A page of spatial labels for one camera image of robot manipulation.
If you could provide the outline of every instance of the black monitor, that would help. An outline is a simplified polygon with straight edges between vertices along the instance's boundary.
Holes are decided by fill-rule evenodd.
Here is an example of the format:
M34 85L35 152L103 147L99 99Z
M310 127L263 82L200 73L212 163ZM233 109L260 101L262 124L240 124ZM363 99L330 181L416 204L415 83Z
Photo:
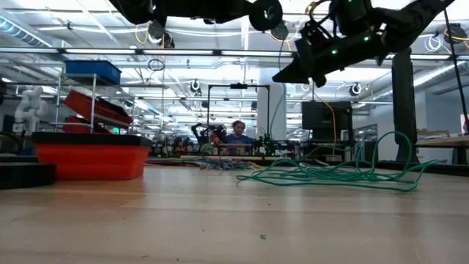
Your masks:
M336 118L336 137L339 140L341 131L352 131L352 104L351 102L330 102ZM323 102L301 103L302 129L313 130L313 138L318 140L333 140L333 115L332 111Z

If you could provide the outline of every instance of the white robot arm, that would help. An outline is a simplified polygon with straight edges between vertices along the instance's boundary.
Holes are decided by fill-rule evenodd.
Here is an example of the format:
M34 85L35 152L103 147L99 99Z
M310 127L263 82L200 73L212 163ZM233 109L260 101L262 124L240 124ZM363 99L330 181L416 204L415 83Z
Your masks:
M42 87L37 87L33 90L26 90L22 92L22 99L20 105L15 111L16 123L22 123L25 119L29 119L28 132L32 133L37 130L37 126L40 121L40 117L47 114L47 103L40 99L40 95L43 93ZM21 132L23 128L14 128L15 132Z

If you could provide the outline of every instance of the table surface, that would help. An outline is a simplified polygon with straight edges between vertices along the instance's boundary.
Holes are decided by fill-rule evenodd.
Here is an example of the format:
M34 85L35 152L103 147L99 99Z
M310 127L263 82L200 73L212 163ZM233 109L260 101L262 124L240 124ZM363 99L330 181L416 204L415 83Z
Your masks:
M0 191L0 263L467 263L469 177L410 193L146 167Z
M422 139L417 147L469 147L469 136L454 136L438 139Z

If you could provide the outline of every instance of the man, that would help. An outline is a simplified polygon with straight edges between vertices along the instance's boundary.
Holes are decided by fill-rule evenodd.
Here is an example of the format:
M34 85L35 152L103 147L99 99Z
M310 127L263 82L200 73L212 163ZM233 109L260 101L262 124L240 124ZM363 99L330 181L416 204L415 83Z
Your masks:
M234 121L233 122L233 134L225 136L226 143L228 144L251 144L252 141L248 136L243 135L244 129L245 129L245 124L241 121ZM221 143L219 138L214 139L213 141L215 145ZM229 154L230 155L236 155L237 154L238 148L235 147L230 147L229 148ZM249 147L243 148L241 147L241 150L249 151Z

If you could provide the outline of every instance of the blue bin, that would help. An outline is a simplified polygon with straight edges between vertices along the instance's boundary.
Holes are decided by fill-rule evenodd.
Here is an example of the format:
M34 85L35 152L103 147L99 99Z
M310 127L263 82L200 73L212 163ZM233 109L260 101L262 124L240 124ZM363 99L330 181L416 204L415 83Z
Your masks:
M96 74L98 84L120 84L120 71L112 63L105 60L66 60L65 72L73 80L82 84L92 84Z

